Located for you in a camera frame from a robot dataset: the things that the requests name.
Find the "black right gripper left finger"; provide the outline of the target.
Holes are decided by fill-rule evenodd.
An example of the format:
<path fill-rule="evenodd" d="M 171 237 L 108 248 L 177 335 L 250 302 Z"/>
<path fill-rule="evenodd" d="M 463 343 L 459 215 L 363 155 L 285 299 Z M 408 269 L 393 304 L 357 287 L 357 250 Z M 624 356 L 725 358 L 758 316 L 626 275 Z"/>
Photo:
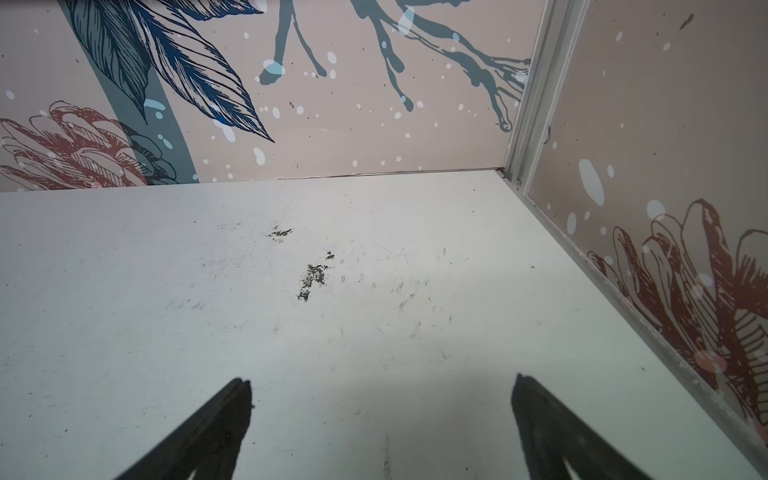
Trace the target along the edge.
<path fill-rule="evenodd" d="M 251 383 L 235 378 L 121 479 L 230 479 L 250 425 Z"/>

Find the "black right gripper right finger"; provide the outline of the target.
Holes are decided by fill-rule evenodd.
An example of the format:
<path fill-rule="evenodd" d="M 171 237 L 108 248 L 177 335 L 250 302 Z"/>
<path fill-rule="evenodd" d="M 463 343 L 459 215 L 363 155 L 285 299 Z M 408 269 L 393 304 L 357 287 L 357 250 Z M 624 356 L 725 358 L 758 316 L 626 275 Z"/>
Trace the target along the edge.
<path fill-rule="evenodd" d="M 535 378 L 516 377 L 511 407 L 532 479 L 650 479 Z"/>

